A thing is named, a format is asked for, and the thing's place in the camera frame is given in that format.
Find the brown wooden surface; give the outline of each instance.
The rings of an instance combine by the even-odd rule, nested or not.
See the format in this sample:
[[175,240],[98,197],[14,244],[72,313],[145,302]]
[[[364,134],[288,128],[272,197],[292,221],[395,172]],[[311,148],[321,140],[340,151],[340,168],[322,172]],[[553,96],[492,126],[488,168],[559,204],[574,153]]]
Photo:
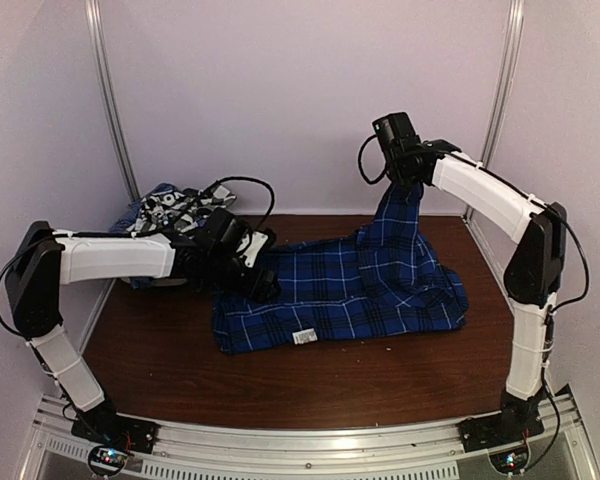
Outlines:
[[[274,216],[279,243],[347,235],[369,217]],[[188,288],[117,282],[85,353],[124,413],[263,428],[395,425],[497,409],[511,313],[457,217],[423,217],[441,263],[471,303],[458,332],[284,345],[229,357],[211,332],[212,299]]]

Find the lavender wall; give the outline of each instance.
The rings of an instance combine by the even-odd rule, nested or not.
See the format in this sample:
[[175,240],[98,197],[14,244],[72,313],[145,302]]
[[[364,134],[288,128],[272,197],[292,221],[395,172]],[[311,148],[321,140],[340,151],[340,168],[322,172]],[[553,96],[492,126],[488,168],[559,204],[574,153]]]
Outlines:
[[[278,213],[372,212],[355,162],[372,120],[406,110],[422,136],[478,156],[509,2],[103,2],[107,48],[142,190],[225,175],[270,181]],[[367,165],[381,167],[373,145]],[[266,192],[237,185],[237,208]],[[463,206],[427,192],[427,213]]]
[[[92,58],[82,0],[0,1],[0,267],[33,220],[99,229],[124,209]],[[101,290],[63,290],[74,341]],[[33,354],[0,328],[0,479],[13,478],[49,386]]]
[[[493,169],[544,200],[562,202],[588,253],[591,294],[557,316],[551,371],[555,385],[571,383],[600,461],[600,1],[527,3]],[[488,221],[478,225],[502,268],[509,243]],[[581,271],[569,248],[563,299],[580,292]]]

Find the clothing tag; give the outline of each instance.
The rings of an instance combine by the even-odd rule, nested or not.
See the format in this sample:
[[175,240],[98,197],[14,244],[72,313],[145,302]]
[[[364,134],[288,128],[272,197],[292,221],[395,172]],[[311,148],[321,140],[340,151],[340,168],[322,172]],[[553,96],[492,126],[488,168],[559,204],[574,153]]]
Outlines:
[[300,330],[299,332],[293,332],[293,343],[296,345],[302,345],[303,343],[316,341],[318,341],[318,336],[313,328]]

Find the cloth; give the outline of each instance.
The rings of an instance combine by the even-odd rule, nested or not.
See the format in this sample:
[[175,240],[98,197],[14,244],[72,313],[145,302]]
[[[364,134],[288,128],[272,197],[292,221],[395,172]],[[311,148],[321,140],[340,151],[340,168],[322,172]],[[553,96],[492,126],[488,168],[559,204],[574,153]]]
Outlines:
[[[196,199],[199,194],[198,190],[192,188],[181,191],[175,185],[161,183],[140,200],[131,203],[109,232],[149,232],[161,228],[186,210],[173,227],[187,234],[201,226],[214,209],[227,208],[236,200],[236,196],[222,185]],[[149,288],[155,285],[156,279],[135,277],[130,283],[134,289]]]
[[213,332],[228,354],[293,343],[313,329],[318,340],[455,330],[469,307],[458,275],[438,263],[418,230],[422,185],[385,193],[370,225],[335,240],[282,246],[258,264],[277,271],[282,293],[257,304],[217,297]]

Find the blue plaid shirt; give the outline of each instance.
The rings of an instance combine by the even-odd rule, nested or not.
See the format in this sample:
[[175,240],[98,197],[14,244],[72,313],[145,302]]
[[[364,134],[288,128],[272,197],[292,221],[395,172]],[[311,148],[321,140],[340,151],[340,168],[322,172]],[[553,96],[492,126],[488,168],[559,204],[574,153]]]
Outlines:
[[258,263],[278,273],[282,293],[258,304],[226,293],[213,331],[223,352],[291,342],[313,329],[318,340],[455,330],[469,308],[458,275],[438,263],[418,231],[423,187],[408,197],[390,186],[370,225],[335,240],[272,249]]

